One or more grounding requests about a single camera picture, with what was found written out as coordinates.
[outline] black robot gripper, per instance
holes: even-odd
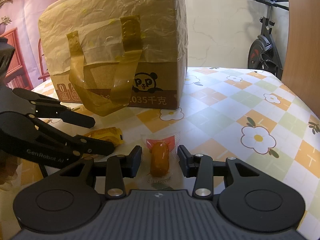
[[[22,190],[13,203],[22,231],[12,239],[305,239],[296,231],[302,196],[236,158],[217,162],[180,145],[182,173],[196,177],[191,196],[184,189],[127,195],[123,178],[136,176],[141,153],[136,146],[106,162],[83,158]],[[94,190],[97,176],[106,177],[104,194]],[[224,177],[221,194],[213,192],[215,176]]]

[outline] flower pot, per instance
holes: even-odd
[[[5,24],[4,22],[0,23],[0,35],[4,34],[5,32]]]

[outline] marble wall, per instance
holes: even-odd
[[[267,6],[250,0],[186,0],[186,7],[188,65],[247,68],[248,52],[261,32],[259,19]],[[274,38],[284,65],[288,14],[282,11],[276,8],[273,20]]]

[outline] yellow tape strap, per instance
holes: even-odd
[[[134,75],[142,53],[139,16],[123,17],[120,20],[125,53],[116,69],[114,86],[110,93],[111,102],[85,89],[83,68],[86,61],[80,46],[78,31],[67,34],[71,56],[69,80],[85,108],[100,116],[111,114],[129,104]]]

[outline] plastic bag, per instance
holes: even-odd
[[[177,189],[181,187],[183,174],[179,166],[177,147],[180,140],[180,132],[165,136],[141,135],[144,143],[141,156],[141,164],[136,176],[140,189]],[[169,148],[169,170],[162,177],[153,177],[150,173],[151,149],[157,142],[165,142]]]

